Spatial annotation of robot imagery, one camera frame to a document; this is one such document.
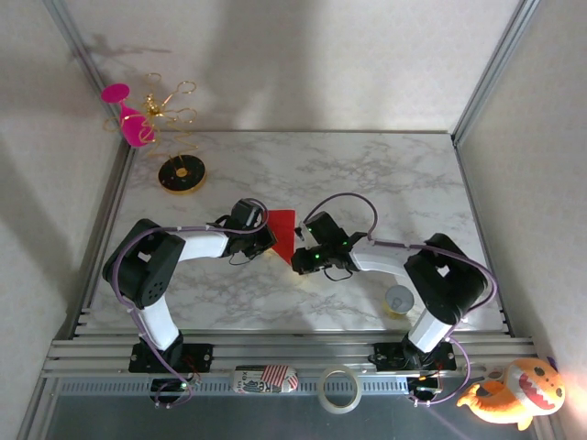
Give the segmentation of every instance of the cable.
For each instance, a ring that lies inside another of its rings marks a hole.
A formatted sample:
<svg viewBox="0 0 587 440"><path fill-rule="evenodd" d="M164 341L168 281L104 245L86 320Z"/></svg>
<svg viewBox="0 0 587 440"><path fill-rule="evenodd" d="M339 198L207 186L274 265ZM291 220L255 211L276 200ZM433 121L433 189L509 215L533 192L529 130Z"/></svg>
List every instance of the cable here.
<svg viewBox="0 0 587 440"><path fill-rule="evenodd" d="M326 277L327 277L329 280L331 280L331 281L333 281L333 282L339 282L339 281L348 280L348 279L350 279L350 278L352 277L352 272L351 272L350 270L348 270L348 269L347 269L347 272L349 273L349 275L347 275L346 277L339 278L338 280L335 280L335 279L334 279L334 278L332 278L330 275L328 275L328 272L327 272L327 270L326 270L326 269L324 269L324 270L323 270L323 272L324 272L324 275L325 275L325 276L326 276Z"/></svg>
<svg viewBox="0 0 587 440"><path fill-rule="evenodd" d="M377 214L377 208L375 207L375 205L373 204L373 202L371 200L369 200L364 195L357 194L356 192L338 192L336 194L331 195L330 197L327 197L322 202L317 204L314 207L314 209L312 209L312 211L310 211L310 214L308 214L305 217L304 223L308 220L308 218L310 218L318 210L318 208L320 208L326 202L330 202L332 199L336 199L338 197L356 197L358 199L361 199L363 202L365 202L370 207L370 209L373 211L373 223L371 224L371 227L367 231L367 238L371 241L371 234L375 230L375 227L377 226L377 221L379 220L379 216Z"/></svg>
<svg viewBox="0 0 587 440"><path fill-rule="evenodd" d="M183 226L153 227L151 229L143 231L140 234L134 236L127 243L127 245L124 246L120 250L120 253L116 257L116 260L113 264L113 267L112 267L112 290L114 291L114 294L115 294L116 298L118 299L118 301L127 307L128 314L130 314L130 317L132 318L133 322L137 326L138 335L145 341L145 343L147 344L149 349L152 351L155 358L157 360L159 360L159 362L165 367L165 369L167 369L181 383L185 384L185 388L188 392L187 399L185 399L183 401L175 401L173 403L167 403L166 408L168 408L168 409L188 402L194 396L194 393L193 393L192 387L190 385L190 381L188 379L186 379L184 376L182 376L180 373L178 373L171 365L169 365L165 361L163 356L159 353L159 349L155 346L153 341L151 341L149 334L147 333L147 329L145 328L145 325L143 324L142 320L140 319L140 316L138 315L137 306L132 301L125 298L122 295L122 293L120 292L120 286L118 283L118 274L120 271L120 265L122 264L122 259L126 256L126 254L130 251L130 249L132 249L140 240L142 240L144 237L150 236L151 234L155 234L157 232L174 232L174 233L181 234L182 232L209 231L209 232L224 232L224 233L228 232L228 233L232 233L232 234L243 234L243 235L254 234L256 232L259 232L259 231L261 231L261 229L263 227L265 227L267 225L267 221L269 219L269 210L267 209L267 206L265 206L265 204L263 202L261 202L257 199L249 198L249 199L245 199L245 200L248 202L253 202L257 206L259 206L263 212L263 217L261 219L261 223L252 229L241 231L241 230L237 230L237 229L228 229L228 228L224 228L224 227L214 227L214 226L210 226L210 225L208 225L208 226L186 226L186 227L183 227ZM163 387L161 387L161 389L159 389L158 394L156 394L155 404L158 404L158 398L159 398L159 394L161 394L162 388Z"/></svg>
<svg viewBox="0 0 587 440"><path fill-rule="evenodd" d="M242 263L233 263L233 262L232 262L232 259L233 259L234 257L235 257L235 256L234 256L234 254L233 254L233 255L231 255L231 256L230 256L230 258L228 259L228 264L229 264L230 266L243 266L243 265L245 265L245 264L249 264L249 263L250 263L252 260L254 260L254 258L251 258L251 259L247 259L247 260L243 261Z"/></svg>
<svg viewBox="0 0 587 440"><path fill-rule="evenodd" d="M463 346L455 338L449 337L449 341L452 344L454 344L455 346L457 346L459 348L459 350L462 352L462 355L465 357L465 365L467 366L467 372L465 373L465 380L459 385L459 387L457 389L455 389L454 391L451 391L448 395L446 395L445 397L443 397L442 399L439 399L437 401L421 401L416 396L412 396L410 398L410 400L414 401L416 404L421 402L421 403L424 403L426 406L438 405L439 403L446 402L446 401L452 399L453 397L455 397L467 385L467 382L469 381L469 378L471 377L471 360L469 359L469 355L467 355L467 352L465 351Z"/></svg>
<svg viewBox="0 0 587 440"><path fill-rule="evenodd" d="M445 250L445 249L441 249L439 247L434 247L434 246L429 246L429 245L417 245L417 244L406 245L405 243L399 243L399 242L395 242L395 241L381 241L381 240L374 240L373 243L375 245L386 246L389 248L404 248L406 250L410 250L410 249L429 250L430 252L435 252L437 254L441 254L446 257L450 257L452 259L455 259L457 261L461 261L463 263L469 264L470 266L473 266L475 269L477 269L479 272L481 272L483 274L483 276L485 277L485 279L487 281L489 281L489 284L490 284L489 295L487 295L487 297L484 300L478 302L477 304L474 304L471 308L469 308L469 310L467 310L467 312L465 312L463 317L466 316L467 314L470 314L473 310L477 310L480 307L483 307L486 303L489 303L493 298L495 298L495 295L497 295L497 280L495 279L493 274L487 268L485 268L482 264L478 263L474 259L470 259L468 257L465 257L464 255L457 254L455 252L450 252L449 250ZM458 324L459 323L456 323L455 325L453 325L450 328L449 332L447 333L447 336L450 336L450 334L454 331L454 329L456 328L456 326Z"/></svg>
<svg viewBox="0 0 587 440"><path fill-rule="evenodd" d="M487 268L485 268L482 264L478 263L477 261L475 261L473 259L467 258L461 254L457 254L455 252L450 252L449 250L445 250L445 249L441 249L439 247L434 247L434 246L429 246L429 245L406 245L404 243L399 243L399 242L377 241L377 240L374 241L374 244L381 245L381 246L387 246L389 248L405 248L406 250L409 250L409 249L428 250L428 251L435 252L437 254L441 254L446 257L455 259L457 261L461 261L463 263L469 264L469 265L473 266L475 269L477 269L478 271L480 271L483 274L483 276L485 277L485 279L487 281L489 281L489 283L490 283L489 295L487 295L487 297L484 300L482 300L482 301L478 302L477 304L473 305L472 307L470 307L469 310L467 310L467 312L463 315L463 317L467 316L467 314L471 313L473 310L476 310L480 307L483 307L486 303L490 302L497 294L497 280L495 279L493 274ZM467 355L467 352L465 351L463 346L455 338L450 336L452 334L452 332L454 332L457 325L459 325L459 323L460 323L460 321L458 323L454 324L449 329L449 332L447 333L447 335L445 337L447 338L448 341L450 341L455 346L457 346L460 349L460 351L462 352L462 355L465 357L465 363L467 365L467 373L465 375L465 379L459 385L459 387L456 390L454 390L453 392L449 393L449 395L447 395L446 397L443 397L442 399L440 399L438 401L427 401L426 405L436 405L438 403L446 402L447 400L452 399L459 391L461 391L467 385L467 382L469 381L469 378L471 377L471 361L469 360L469 356ZM415 396L413 396L412 400L416 403L424 402L424 401L420 401Z"/></svg>
<svg viewBox="0 0 587 440"><path fill-rule="evenodd" d="M438 247L429 246L429 245L417 245L417 244L406 245L405 243L399 243L399 242L393 242L393 241L373 240L371 237L371 234L372 234L373 230L375 229L375 227L377 226L377 221L379 219L379 216L377 214L377 208L375 207L375 205L363 195L357 194L355 192L339 192L337 194L331 195L330 197L327 197L322 202L320 202L312 211L310 211L310 214L308 214L305 217L304 222L306 222L317 211L317 209L320 208L322 205L324 205L326 202L329 202L332 199L335 199L338 197L343 197L343 196L357 197L357 198L361 199L362 201L364 201L366 204L368 204L369 207L371 208L371 210L373 211L373 223L371 224L369 231L367 231L367 238L374 245L387 246L390 248L404 248L406 250L410 250L410 249L428 250L428 251L455 259L457 261L461 261L463 263L469 264L470 266L473 266L475 269L477 269L478 271L480 271L483 274L485 279L490 284L489 295L487 295L487 297L484 300L482 300L482 301L478 302L477 304L473 305L472 307L470 307L469 310L467 310L467 312L463 315L463 317L466 316L467 314L471 313L473 310L477 310L480 307L483 307L486 303L489 303L490 301L493 300L493 298L495 298L495 295L497 294L497 280L492 275L492 273L489 270L487 270L487 268L485 268L482 264L478 263L477 261L475 261L473 259L467 258L467 257L460 255L460 254L457 254L455 252L450 252L448 250L441 249ZM450 336L459 323L460 323L460 321L458 323L454 324L449 329L445 338L448 341L452 342L454 345L456 345L460 349L460 351L462 352L463 356L465 357L465 363L467 365L467 373L465 375L465 380L459 385L459 387L456 390L451 392L448 396L446 396L438 401L428 401L427 402L428 405L435 405L438 403L446 402L447 400L451 399L460 390L462 390L465 387L465 385L469 381L469 378L471 377L471 361L469 360L469 356L465 352L465 349L463 348L463 346L456 339L454 339L453 337Z"/></svg>

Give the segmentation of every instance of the pink wine glass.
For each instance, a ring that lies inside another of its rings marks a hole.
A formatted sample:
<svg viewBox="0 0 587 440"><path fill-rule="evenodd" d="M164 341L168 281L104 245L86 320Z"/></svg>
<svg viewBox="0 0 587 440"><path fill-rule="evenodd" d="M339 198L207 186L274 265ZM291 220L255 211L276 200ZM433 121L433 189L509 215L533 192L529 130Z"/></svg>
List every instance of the pink wine glass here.
<svg viewBox="0 0 587 440"><path fill-rule="evenodd" d="M109 104L120 105L120 131L131 147L143 147L155 140L155 131L151 124L139 110L128 107L125 99L130 94L130 88L123 83L112 84L102 91L102 100Z"/></svg>

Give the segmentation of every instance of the black mounting bracket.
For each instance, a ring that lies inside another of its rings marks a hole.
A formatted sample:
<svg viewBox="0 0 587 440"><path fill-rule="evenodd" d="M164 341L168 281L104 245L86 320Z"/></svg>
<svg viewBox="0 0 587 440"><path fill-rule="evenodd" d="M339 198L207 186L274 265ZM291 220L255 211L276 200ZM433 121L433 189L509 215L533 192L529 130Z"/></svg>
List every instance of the black mounting bracket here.
<svg viewBox="0 0 587 440"><path fill-rule="evenodd" d="M457 369L452 344L441 342L430 353L415 352L403 342L373 344L368 357L377 371L437 371Z"/></svg>
<svg viewBox="0 0 587 440"><path fill-rule="evenodd" d="M178 373L207 373L213 360L211 344L172 345L162 357ZM167 373L167 369L159 362L149 346L142 339L132 347L132 355L128 364L131 373Z"/></svg>
<svg viewBox="0 0 587 440"><path fill-rule="evenodd" d="M420 376L419 378L407 378L407 389L419 401L429 402L434 400L439 393L442 392L440 388L440 380L438 375Z"/></svg>

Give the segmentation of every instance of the orange plush dinosaur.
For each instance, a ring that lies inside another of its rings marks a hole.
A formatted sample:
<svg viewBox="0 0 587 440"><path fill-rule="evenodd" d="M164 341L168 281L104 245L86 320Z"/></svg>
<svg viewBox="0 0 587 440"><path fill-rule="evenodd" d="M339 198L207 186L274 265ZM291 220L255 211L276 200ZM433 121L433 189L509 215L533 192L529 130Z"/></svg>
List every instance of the orange plush dinosaur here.
<svg viewBox="0 0 587 440"><path fill-rule="evenodd" d="M489 396L478 396L483 387ZM523 431L535 415L557 411L565 400L560 374L543 360L526 357L512 362L504 373L504 383L490 380L475 383L463 394L457 406L471 411L492 424L517 424Z"/></svg>

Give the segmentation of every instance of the white wall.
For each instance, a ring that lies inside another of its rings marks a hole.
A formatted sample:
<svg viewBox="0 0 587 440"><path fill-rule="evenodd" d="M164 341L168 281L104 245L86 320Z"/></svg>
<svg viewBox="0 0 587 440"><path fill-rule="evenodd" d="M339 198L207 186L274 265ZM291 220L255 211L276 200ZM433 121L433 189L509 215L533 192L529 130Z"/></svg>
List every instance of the white wall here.
<svg viewBox="0 0 587 440"><path fill-rule="evenodd" d="M516 333L554 355L587 438L587 2L543 0L461 152Z"/></svg>
<svg viewBox="0 0 587 440"><path fill-rule="evenodd" d="M4 1L0 41L0 438L13 439L80 294L119 140L40 1Z"/></svg>
<svg viewBox="0 0 587 440"><path fill-rule="evenodd" d="M450 130L517 0L66 4L134 96L148 72L196 81L196 129Z"/></svg>

